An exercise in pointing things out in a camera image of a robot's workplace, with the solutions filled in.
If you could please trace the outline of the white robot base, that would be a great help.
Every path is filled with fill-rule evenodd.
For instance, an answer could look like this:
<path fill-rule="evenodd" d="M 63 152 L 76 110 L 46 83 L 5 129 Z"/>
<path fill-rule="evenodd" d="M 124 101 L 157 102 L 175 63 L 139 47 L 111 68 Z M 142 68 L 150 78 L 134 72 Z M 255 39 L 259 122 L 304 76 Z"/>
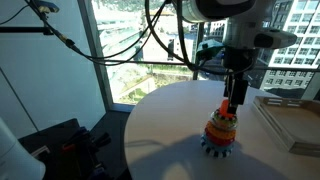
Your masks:
<path fill-rule="evenodd" d="M 0 118 L 0 180 L 42 180 L 45 172 Z"/>

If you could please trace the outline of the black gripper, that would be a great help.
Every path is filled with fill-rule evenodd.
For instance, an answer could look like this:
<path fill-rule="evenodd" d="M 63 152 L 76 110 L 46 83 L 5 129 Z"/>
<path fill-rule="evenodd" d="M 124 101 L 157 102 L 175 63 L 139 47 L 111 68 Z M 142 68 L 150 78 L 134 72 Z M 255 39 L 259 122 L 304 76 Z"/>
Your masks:
<path fill-rule="evenodd" d="M 223 96 L 229 100 L 228 112 L 235 114 L 237 107 L 245 100 L 248 81 L 233 79 L 233 74 L 242 75 L 254 68 L 257 62 L 258 49 L 236 49 L 227 46 L 222 59 L 222 66 L 226 69 L 225 89 Z"/>

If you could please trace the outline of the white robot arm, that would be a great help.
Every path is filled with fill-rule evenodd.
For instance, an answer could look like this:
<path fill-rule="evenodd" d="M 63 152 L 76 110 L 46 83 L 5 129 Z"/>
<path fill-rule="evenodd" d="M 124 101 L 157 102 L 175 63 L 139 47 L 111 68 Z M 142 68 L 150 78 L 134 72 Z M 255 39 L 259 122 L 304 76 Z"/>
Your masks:
<path fill-rule="evenodd" d="M 293 45 L 297 36 L 284 30 L 264 26 L 272 18 L 275 0 L 181 0 L 177 7 L 182 18 L 191 23 L 227 20 L 222 44 L 226 69 L 224 96 L 226 112 L 235 114 L 245 100 L 248 81 L 243 73 L 251 70 L 260 49 L 281 49 Z"/>

